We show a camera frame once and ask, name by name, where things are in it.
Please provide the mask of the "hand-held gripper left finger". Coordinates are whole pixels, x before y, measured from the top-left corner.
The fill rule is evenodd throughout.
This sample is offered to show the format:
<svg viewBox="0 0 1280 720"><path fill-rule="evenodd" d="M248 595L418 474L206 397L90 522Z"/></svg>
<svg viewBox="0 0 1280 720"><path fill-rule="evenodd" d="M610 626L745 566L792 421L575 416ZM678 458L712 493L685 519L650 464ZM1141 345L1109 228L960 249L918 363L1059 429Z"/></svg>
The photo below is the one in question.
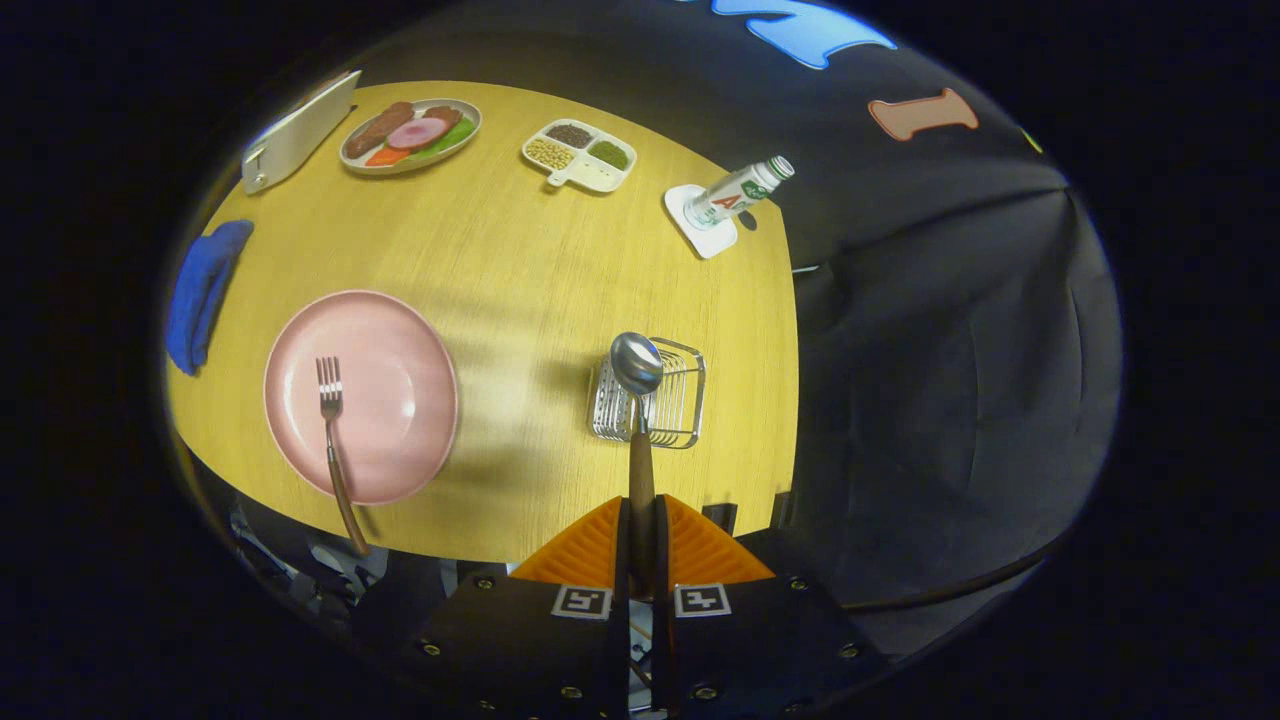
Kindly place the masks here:
<svg viewBox="0 0 1280 720"><path fill-rule="evenodd" d="M434 719L626 719L628 502L612 498L513 571L458 580L415 635Z"/></svg>

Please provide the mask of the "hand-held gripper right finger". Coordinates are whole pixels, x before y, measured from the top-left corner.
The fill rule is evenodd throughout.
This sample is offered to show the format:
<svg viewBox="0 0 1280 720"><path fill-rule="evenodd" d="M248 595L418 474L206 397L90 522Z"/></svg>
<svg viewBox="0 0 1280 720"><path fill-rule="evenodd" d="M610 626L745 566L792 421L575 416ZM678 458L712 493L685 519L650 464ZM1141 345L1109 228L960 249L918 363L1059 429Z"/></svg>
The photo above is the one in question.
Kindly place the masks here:
<svg viewBox="0 0 1280 720"><path fill-rule="evenodd" d="M672 719L814 719L888 657L777 530L733 537L655 501L655 707Z"/></svg>

